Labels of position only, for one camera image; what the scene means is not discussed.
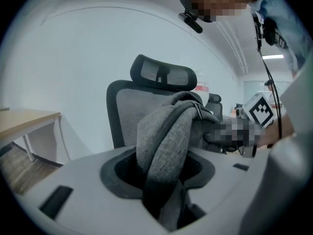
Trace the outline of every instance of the background office chair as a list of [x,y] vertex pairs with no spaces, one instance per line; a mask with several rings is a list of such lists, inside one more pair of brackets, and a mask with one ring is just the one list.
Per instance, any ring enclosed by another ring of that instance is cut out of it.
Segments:
[[138,55],[132,81],[118,80],[107,89],[107,109],[114,148],[136,144],[138,123],[170,95],[190,91],[197,76],[190,68]]
[[209,100],[205,106],[209,111],[213,112],[213,116],[219,121],[223,120],[223,106],[221,100],[220,95],[210,93]]

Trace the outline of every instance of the blue shirt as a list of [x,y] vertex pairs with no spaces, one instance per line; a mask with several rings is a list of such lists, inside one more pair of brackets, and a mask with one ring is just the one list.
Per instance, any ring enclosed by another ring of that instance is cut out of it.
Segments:
[[291,52],[296,57],[295,66],[300,69],[313,47],[313,41],[286,0],[257,0],[249,3],[249,6],[263,19],[270,18],[276,22],[280,35],[285,39],[289,48],[283,49],[278,45],[277,47],[283,54],[289,70],[295,70]]

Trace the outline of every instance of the zipper pull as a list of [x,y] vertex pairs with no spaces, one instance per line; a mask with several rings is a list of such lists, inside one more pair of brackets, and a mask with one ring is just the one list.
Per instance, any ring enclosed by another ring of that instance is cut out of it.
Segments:
[[195,108],[196,108],[196,110],[198,112],[198,115],[199,115],[200,119],[202,120],[203,117],[202,117],[201,108],[200,108],[199,104],[196,103],[196,102],[192,102],[192,103],[195,105]]

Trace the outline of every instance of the baseboard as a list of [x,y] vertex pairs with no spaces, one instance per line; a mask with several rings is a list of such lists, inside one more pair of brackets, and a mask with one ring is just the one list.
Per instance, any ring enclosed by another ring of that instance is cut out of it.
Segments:
[[[24,148],[20,147],[17,143],[12,142],[11,145],[13,145],[13,146],[17,147],[18,149],[22,150],[23,152],[27,153],[27,151]],[[50,161],[50,160],[42,158],[42,157],[40,157],[40,156],[38,156],[36,154],[33,154],[33,156],[34,156],[35,159],[38,159],[38,160],[40,160],[40,161],[42,161],[42,162],[44,162],[46,164],[53,165],[55,167],[62,167],[63,166],[63,164],[59,164],[59,163]]]

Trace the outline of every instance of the wooden table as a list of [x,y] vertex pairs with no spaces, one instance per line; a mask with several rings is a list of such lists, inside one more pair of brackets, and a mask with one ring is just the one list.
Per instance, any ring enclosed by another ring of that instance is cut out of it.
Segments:
[[32,149],[29,145],[27,134],[53,122],[57,125],[59,131],[61,132],[59,125],[60,115],[61,115],[60,112],[38,111],[28,109],[1,111],[0,148],[6,146],[7,144],[11,143],[12,141],[20,137],[23,137],[27,154],[30,160],[34,161],[34,156],[32,153]]

